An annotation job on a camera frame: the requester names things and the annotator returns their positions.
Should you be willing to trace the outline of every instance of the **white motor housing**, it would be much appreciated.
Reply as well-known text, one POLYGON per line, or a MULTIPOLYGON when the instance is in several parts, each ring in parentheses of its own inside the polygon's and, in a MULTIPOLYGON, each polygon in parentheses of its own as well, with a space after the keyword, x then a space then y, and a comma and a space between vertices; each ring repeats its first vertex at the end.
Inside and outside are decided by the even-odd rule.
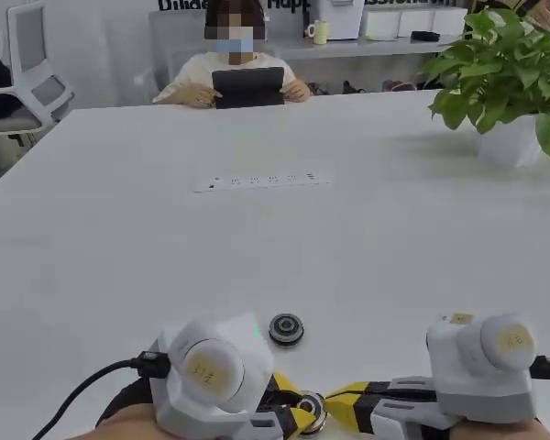
POLYGON ((252 314, 214 324, 167 326, 152 348, 171 371, 151 379, 157 424, 188 440, 236 433, 257 410, 273 374, 273 355, 252 314))
POLYGON ((434 388, 445 414, 493 424, 534 418, 535 342, 518 314, 445 316, 427 334, 434 388))

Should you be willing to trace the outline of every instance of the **potted plant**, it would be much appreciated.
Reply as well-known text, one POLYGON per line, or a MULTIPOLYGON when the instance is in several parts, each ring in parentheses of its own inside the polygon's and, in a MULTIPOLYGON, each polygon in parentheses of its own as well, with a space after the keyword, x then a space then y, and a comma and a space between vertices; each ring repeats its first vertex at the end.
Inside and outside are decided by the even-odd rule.
POLYGON ((479 155, 524 166, 550 157, 550 32, 511 10, 465 18, 465 38, 423 66, 445 84, 430 109, 457 129, 467 118, 482 135, 479 155))

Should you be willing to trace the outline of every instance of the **tablet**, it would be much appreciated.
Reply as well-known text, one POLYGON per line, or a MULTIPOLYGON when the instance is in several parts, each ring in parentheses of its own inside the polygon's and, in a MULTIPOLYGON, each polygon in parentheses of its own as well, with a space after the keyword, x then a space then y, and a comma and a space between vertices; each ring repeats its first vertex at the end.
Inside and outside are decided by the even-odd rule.
POLYGON ((214 89, 222 95, 216 98, 216 108, 256 107, 284 104, 284 69, 240 69, 212 73, 214 89))

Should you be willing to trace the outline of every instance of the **wall lettering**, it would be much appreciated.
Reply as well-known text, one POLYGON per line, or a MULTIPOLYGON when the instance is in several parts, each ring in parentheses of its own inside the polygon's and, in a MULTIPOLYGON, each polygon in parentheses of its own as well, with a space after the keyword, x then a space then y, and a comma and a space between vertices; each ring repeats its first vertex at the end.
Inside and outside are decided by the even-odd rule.
MULTIPOLYGON (((206 9, 208 0, 158 0, 159 11, 206 9)), ((444 0, 365 0, 367 6, 442 4, 444 0)), ((310 8, 310 0, 267 0, 267 9, 289 9, 292 14, 310 8)))
MULTIPOLYGON (((208 7, 208 0, 158 0, 158 1, 159 1, 159 11, 183 11, 186 9, 206 9, 208 7)), ((267 1, 268 9, 289 9, 292 14, 295 14, 297 11, 302 11, 304 7, 306 9, 309 9, 310 0, 268 0, 267 1)))
POLYGON ((443 0, 365 0, 365 5, 417 5, 444 3, 443 0))

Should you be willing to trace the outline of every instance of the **metal ring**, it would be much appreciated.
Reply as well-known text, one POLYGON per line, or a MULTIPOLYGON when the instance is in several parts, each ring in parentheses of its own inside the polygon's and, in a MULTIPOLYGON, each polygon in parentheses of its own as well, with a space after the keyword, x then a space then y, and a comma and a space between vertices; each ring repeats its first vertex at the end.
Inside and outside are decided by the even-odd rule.
POLYGON ((302 399, 297 407, 313 414, 315 422, 301 432, 302 437, 311 437, 318 434, 324 428, 328 412, 324 407, 324 397, 321 394, 311 391, 302 391, 302 399))
POLYGON ((291 313, 278 314, 269 324, 269 336, 280 347, 295 346, 303 337, 302 320, 291 313))

